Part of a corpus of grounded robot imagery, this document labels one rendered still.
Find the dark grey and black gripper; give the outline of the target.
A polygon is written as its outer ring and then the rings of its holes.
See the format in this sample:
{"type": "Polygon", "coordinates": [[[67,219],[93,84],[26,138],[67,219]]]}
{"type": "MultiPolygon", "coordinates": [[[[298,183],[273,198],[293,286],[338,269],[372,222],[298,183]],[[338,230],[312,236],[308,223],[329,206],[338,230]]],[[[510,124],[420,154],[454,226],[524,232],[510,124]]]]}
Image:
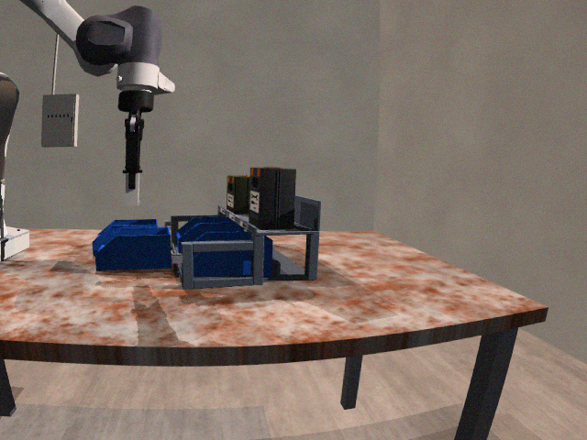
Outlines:
{"type": "Polygon", "coordinates": [[[125,119],[126,137],[126,205],[139,204],[140,141],[144,128],[141,113],[153,110],[154,95],[145,91],[124,91],[118,97],[118,109],[128,113],[125,119]],[[130,110],[130,111],[129,111],[130,110]]]}

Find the blue bin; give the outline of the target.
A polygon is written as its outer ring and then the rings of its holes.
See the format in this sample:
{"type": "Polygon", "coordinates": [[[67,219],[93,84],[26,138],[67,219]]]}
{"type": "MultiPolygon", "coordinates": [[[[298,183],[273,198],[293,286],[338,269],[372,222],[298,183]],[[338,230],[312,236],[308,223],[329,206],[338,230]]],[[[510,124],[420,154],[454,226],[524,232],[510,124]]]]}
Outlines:
{"type": "MultiPolygon", "coordinates": [[[[251,240],[251,233],[244,232],[208,232],[195,241],[229,241],[251,240]]],[[[264,236],[263,277],[272,275],[272,243],[264,236]]],[[[249,251],[218,251],[193,253],[194,277],[216,277],[250,275],[249,251]]]]}
{"type": "Polygon", "coordinates": [[[169,227],[119,228],[101,244],[95,265],[97,270],[171,269],[171,250],[169,227]]]}
{"type": "Polygon", "coordinates": [[[112,234],[114,234],[120,227],[158,227],[158,222],[157,219],[114,220],[102,230],[93,241],[94,256],[101,247],[101,244],[112,236],[112,234]]]}
{"type": "Polygon", "coordinates": [[[244,232],[244,229],[228,217],[193,217],[176,231],[178,252],[181,253],[181,242],[193,242],[208,232],[244,232]]]}

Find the grey metal shelf frame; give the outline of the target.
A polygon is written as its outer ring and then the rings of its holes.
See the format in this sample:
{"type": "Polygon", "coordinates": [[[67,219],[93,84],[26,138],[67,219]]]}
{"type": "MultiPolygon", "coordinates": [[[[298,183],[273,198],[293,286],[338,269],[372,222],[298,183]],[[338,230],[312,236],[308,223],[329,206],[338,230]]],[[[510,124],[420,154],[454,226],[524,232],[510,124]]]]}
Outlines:
{"type": "Polygon", "coordinates": [[[264,281],[299,278],[306,278],[308,281],[317,280],[321,201],[296,195],[293,229],[260,230],[249,223],[249,214],[235,215],[220,206],[217,206],[217,214],[172,214],[172,225],[171,221],[164,221],[165,227],[172,229],[172,247],[174,248],[174,254],[171,251],[172,264],[180,263],[176,265],[184,289],[260,285],[264,281]],[[176,231],[179,230],[179,222],[190,221],[193,217],[226,216],[250,232],[251,240],[181,242],[182,254],[178,252],[176,231]],[[272,275],[263,277],[264,236],[282,235],[306,235],[305,268],[272,248],[272,275]],[[251,250],[250,275],[194,278],[193,252],[242,250],[251,250]]]}

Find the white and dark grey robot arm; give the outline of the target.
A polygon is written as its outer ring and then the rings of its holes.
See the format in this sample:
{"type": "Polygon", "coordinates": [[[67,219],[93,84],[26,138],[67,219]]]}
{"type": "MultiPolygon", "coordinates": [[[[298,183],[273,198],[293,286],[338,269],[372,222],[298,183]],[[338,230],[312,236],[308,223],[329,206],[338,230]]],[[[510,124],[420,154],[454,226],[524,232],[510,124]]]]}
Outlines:
{"type": "MultiPolygon", "coordinates": [[[[99,77],[118,65],[116,88],[122,92],[174,92],[174,83],[160,72],[162,26],[156,12],[133,5],[116,14],[90,16],[83,21],[65,0],[20,1],[73,49],[85,72],[99,77]]],[[[3,212],[6,148],[18,100],[17,84],[0,72],[0,238],[7,235],[3,212]]]]}

